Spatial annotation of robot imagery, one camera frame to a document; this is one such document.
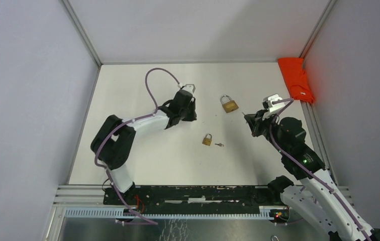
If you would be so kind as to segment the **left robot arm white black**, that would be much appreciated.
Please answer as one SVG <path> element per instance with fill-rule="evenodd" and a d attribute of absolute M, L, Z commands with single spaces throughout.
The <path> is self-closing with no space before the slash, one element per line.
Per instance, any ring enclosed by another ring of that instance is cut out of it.
<path fill-rule="evenodd" d="M 166 130 L 180 121 L 193 122 L 197 119 L 195 87 L 187 84 L 173 99 L 158 107 L 157 112 L 131 119 L 121 119 L 116 115 L 107 117 L 94 137 L 90 149 L 96 160 L 102 161 L 108 177 L 116 186 L 116 199 L 122 204 L 130 204 L 135 198 L 134 185 L 126 162 L 137 138 L 154 131 Z"/>

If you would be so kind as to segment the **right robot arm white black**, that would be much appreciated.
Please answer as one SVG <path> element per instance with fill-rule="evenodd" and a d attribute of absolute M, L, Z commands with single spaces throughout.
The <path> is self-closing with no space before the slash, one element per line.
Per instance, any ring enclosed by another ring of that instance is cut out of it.
<path fill-rule="evenodd" d="M 285 169 L 307 189 L 313 200 L 298 191 L 293 182 L 279 176 L 268 184 L 267 199 L 274 205 L 294 209 L 329 240 L 380 240 L 380 228 L 373 228 L 353 208 L 332 179 L 325 163 L 305 142 L 302 121 L 277 115 L 262 119 L 266 110 L 245 114 L 253 137 L 263 136 L 281 154 Z"/>

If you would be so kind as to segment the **large brass padlock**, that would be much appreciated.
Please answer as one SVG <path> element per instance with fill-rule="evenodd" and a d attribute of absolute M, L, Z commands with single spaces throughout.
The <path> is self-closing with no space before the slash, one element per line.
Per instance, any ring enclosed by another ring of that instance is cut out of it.
<path fill-rule="evenodd" d="M 220 97 L 220 103 L 225 111 L 225 113 L 231 113 L 239 108 L 237 103 L 228 95 L 223 95 Z"/>

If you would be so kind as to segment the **small brass padlock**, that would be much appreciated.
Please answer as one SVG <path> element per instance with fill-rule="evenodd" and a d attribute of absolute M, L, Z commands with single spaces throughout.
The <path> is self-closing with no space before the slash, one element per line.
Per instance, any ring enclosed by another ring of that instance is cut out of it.
<path fill-rule="evenodd" d="M 206 134 L 202 140 L 202 144 L 206 146 L 210 146 L 212 143 L 212 135 L 211 134 Z"/>

